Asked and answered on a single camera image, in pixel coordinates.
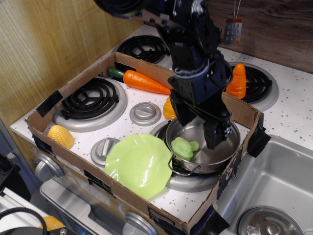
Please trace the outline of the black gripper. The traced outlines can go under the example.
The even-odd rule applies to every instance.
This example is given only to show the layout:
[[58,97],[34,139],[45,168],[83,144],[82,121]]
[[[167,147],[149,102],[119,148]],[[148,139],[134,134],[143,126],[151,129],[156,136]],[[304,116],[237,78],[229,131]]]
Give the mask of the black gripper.
[[179,123],[186,126],[196,117],[203,124],[208,149],[215,149],[232,133],[230,112],[222,101],[222,93],[231,81],[231,67],[223,58],[207,60],[196,70],[172,67],[170,100]]

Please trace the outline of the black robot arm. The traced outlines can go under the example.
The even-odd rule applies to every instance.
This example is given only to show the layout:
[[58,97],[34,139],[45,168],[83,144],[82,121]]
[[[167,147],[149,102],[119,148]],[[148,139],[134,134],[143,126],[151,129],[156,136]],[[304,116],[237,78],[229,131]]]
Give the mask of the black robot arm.
[[172,58],[170,100],[181,125],[203,120],[209,149],[225,141],[231,114],[222,93],[233,79],[232,68],[218,46],[221,30],[210,18],[204,0],[98,0],[105,12],[153,25]]

